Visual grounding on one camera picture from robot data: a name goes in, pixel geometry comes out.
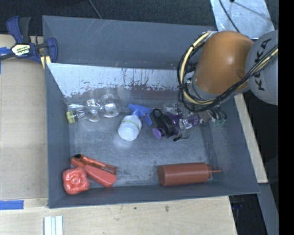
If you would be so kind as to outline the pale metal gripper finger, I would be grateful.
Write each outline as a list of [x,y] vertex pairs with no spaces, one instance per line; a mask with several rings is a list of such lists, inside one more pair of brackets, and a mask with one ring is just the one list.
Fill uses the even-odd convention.
[[183,108],[178,103],[166,103],[164,104],[164,112],[167,114],[182,114]]
[[191,129],[192,124],[188,122],[186,118],[173,120],[174,133],[175,134],[187,134],[188,130]]

